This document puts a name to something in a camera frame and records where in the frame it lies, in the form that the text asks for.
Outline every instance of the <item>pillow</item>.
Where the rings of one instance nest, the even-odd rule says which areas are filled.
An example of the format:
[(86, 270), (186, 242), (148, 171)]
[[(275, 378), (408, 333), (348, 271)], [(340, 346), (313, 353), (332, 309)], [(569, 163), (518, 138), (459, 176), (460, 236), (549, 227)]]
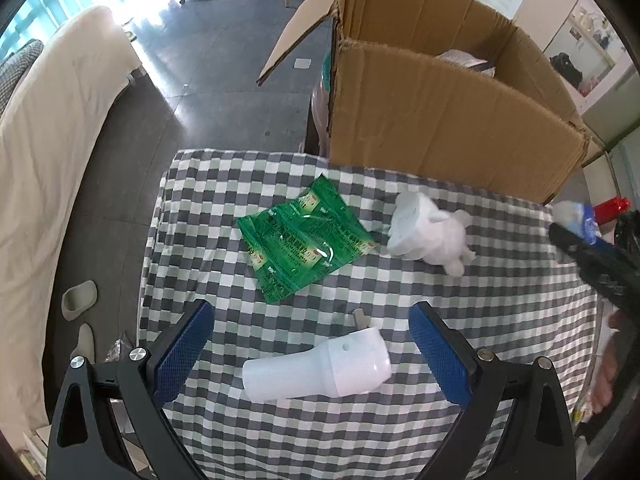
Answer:
[(0, 115), (4, 112), (20, 78), (31, 68), (43, 49), (44, 43), (40, 40), (29, 40), (0, 63)]

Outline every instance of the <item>table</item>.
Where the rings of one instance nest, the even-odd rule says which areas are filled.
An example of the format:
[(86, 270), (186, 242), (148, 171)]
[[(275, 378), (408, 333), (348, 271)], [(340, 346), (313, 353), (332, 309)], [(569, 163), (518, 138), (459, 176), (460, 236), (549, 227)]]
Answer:
[[(265, 304), (236, 218), (297, 197), (325, 174), (381, 247), (282, 301)], [(465, 276), (390, 257), (386, 233), (398, 192), (420, 190), (473, 217), (477, 253)], [(429, 300), (476, 348), (530, 363), (548, 356), (567, 408), (594, 346), (596, 294), (559, 265), (546, 240), (550, 209), (393, 171), (341, 170), (293, 153), (178, 152), (162, 178), (143, 265), (138, 338), (153, 341), (186, 302), (206, 298), (216, 323), (180, 396), (165, 413), (212, 478), (413, 478), (458, 414), (412, 342), (409, 307)], [(362, 307), (388, 344), (393, 376), (375, 391), (252, 404), (242, 390), (248, 358), (303, 351), (355, 330)], [(486, 468), (506, 421), (498, 410), (472, 471)]]

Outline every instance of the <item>white plush toy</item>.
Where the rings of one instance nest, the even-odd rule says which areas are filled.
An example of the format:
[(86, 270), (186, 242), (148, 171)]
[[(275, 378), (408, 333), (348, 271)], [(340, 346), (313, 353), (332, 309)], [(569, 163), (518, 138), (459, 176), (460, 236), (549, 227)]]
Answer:
[(441, 211), (422, 193), (405, 191), (396, 198), (386, 248), (392, 256), (441, 265), (447, 274), (462, 276), (476, 254), (466, 246), (471, 215), (462, 209)]

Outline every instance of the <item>slipper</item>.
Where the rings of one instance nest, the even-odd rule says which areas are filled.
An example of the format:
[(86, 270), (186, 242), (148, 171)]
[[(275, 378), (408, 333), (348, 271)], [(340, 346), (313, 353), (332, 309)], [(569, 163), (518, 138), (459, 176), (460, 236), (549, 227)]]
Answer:
[(87, 280), (71, 287), (62, 295), (62, 315), (72, 321), (98, 300), (98, 289), (95, 283)]
[(78, 331), (78, 346), (71, 352), (69, 359), (81, 355), (87, 359), (92, 365), (95, 365), (95, 342), (94, 332), (91, 327), (84, 323)]

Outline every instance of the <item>green snack wrapper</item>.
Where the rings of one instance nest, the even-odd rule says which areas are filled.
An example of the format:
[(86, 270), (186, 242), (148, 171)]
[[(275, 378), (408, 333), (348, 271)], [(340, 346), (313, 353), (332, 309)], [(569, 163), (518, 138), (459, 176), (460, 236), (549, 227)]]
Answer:
[(377, 243), (324, 175), (302, 196), (238, 219), (267, 303), (373, 250)]

